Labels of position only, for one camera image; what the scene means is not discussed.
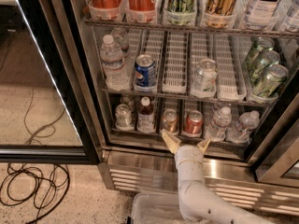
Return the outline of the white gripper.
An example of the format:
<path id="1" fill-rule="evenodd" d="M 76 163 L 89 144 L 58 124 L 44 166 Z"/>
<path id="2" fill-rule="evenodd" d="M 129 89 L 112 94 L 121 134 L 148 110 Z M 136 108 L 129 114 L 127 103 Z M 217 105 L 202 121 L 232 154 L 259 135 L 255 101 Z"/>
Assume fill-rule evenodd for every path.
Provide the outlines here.
<path id="1" fill-rule="evenodd" d="M 175 163 L 178 170 L 178 181 L 203 182 L 204 153 L 206 152 L 211 140 L 205 139 L 200 141 L 196 147 L 180 147 L 181 141 L 165 129 L 162 129 L 162 138 L 169 151 L 172 154 L 176 154 Z"/>

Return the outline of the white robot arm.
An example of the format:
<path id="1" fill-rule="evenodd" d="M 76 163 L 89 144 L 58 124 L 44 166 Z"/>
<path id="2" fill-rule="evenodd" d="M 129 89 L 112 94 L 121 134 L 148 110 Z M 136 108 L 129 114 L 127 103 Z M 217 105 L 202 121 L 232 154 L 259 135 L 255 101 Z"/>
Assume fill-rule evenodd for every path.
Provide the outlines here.
<path id="1" fill-rule="evenodd" d="M 196 146 L 182 146 L 181 141 L 169 131 L 162 129 L 161 134 L 168 149 L 175 155 L 179 211 L 185 220 L 196 222 L 204 218 L 216 224 L 273 224 L 226 202 L 206 186 L 203 167 L 209 139 Z"/>

